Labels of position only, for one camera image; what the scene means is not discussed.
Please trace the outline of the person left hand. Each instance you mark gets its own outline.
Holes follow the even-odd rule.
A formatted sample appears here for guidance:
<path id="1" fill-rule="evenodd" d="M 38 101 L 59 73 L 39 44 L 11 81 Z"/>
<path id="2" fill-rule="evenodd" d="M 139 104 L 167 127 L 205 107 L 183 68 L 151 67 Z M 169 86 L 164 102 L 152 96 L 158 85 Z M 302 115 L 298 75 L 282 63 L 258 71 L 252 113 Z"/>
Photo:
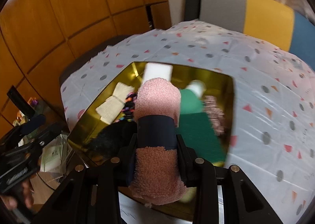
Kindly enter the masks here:
<path id="1" fill-rule="evenodd" d="M 21 183 L 21 198 L 19 195 L 14 196 L 7 196 L 7 195 L 1 195 L 1 201 L 4 203 L 5 207 L 9 211 L 13 211 L 16 209 L 19 205 L 17 200 L 23 201 L 23 204 L 28 208 L 31 209 L 34 204 L 34 198 L 32 196 L 32 189 L 31 189 L 31 182 L 29 179 L 26 179 Z"/>

